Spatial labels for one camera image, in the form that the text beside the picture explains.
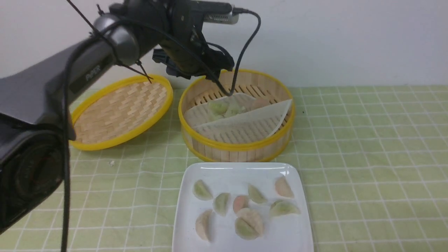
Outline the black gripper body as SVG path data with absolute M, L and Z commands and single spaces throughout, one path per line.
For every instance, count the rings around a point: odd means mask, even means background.
M 201 22 L 192 14 L 193 0 L 168 0 L 167 15 L 169 33 L 175 38 L 163 40 L 160 49 L 154 49 L 152 60 L 166 65 L 166 73 L 175 77 L 190 79 L 192 76 L 206 76 L 204 63 L 216 76 L 221 70 L 232 70 L 235 62 L 233 57 L 222 46 L 206 41 Z

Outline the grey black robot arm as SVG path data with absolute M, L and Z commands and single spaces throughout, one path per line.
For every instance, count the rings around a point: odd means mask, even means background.
M 1 233 L 68 180 L 69 106 L 114 65 L 130 67 L 149 51 L 168 75 L 218 83 L 234 61 L 207 42 L 203 23 L 235 24 L 230 3 L 125 0 L 93 22 L 91 35 L 1 79 Z

